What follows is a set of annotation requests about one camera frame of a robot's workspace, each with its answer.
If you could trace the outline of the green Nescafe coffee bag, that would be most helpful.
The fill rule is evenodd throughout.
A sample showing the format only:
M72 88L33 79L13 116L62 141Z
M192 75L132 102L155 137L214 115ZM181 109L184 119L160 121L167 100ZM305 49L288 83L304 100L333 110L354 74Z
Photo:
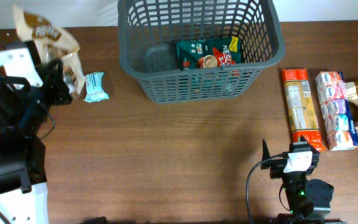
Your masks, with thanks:
M234 36L180 40L175 47L181 69L222 67L242 62L241 40Z

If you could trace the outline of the beige brown cookie bag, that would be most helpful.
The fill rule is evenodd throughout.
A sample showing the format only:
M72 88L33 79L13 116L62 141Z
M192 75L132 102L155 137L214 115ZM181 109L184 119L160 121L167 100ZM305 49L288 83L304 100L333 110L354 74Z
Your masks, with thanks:
M73 97L80 96L85 76L78 55L78 41L64 28L51 24L40 15L26 12L19 6L14 6L12 11L20 40L34 42L42 63L60 59L63 62L63 81L69 93Z

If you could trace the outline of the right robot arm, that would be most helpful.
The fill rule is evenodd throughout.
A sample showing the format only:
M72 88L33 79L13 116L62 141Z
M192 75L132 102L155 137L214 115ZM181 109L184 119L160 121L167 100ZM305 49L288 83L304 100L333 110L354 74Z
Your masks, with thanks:
M277 223L325 223L330 213L334 187L319 179L307 177L316 169L320 153L303 136L289 145L289 150L271 156L266 141L262 141L261 169L270 171L271 179L280 179L289 214L277 215Z

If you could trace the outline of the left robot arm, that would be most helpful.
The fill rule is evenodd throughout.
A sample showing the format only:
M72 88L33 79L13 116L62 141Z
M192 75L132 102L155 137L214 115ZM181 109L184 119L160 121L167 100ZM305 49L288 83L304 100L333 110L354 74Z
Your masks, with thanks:
M69 105L63 62L42 63L31 40L0 51L0 223L48 223L45 144L50 108Z

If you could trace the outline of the light blue snack packet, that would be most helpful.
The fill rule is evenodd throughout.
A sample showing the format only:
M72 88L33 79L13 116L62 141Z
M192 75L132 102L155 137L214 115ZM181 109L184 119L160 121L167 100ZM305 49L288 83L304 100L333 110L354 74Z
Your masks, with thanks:
M103 90L102 79L103 72L93 72L85 76L86 79L86 96L84 101L94 103L108 100L109 95Z

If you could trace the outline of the orange biscuit pack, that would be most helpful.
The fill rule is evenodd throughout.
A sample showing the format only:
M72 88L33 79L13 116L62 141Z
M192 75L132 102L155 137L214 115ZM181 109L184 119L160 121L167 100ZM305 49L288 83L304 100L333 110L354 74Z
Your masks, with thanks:
M304 137L317 151L323 152L323 140L314 110L307 70L282 69L291 135L294 142Z

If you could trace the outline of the Kleenex tissue multipack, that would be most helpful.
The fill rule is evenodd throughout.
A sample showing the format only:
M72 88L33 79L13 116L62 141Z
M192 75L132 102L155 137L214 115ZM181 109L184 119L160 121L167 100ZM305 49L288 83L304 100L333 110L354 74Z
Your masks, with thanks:
M358 148L358 134L342 72L320 72L315 82L329 149L346 151Z

